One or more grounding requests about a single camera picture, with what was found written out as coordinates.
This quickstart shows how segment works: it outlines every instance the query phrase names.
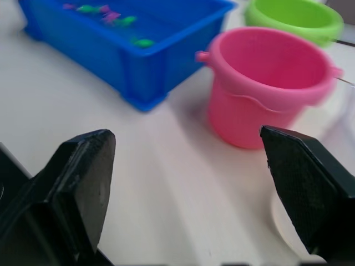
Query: white table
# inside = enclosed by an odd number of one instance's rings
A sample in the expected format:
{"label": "white table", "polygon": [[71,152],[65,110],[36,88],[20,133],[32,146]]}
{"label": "white table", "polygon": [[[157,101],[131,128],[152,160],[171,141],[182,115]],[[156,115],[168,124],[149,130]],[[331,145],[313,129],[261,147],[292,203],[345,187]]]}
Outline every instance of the white table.
{"label": "white table", "polygon": [[[228,28],[241,25],[241,11],[231,13]],[[100,242],[112,262],[218,266],[298,260],[273,225],[275,188],[265,153],[229,146],[207,126],[209,69],[142,114],[93,74],[26,37],[19,31],[23,26],[15,2],[1,0],[0,141],[34,175],[66,139],[99,128],[115,133]],[[327,53],[351,80],[355,49],[334,44]],[[308,109],[294,129],[319,136],[337,115],[342,87],[320,108]]]}

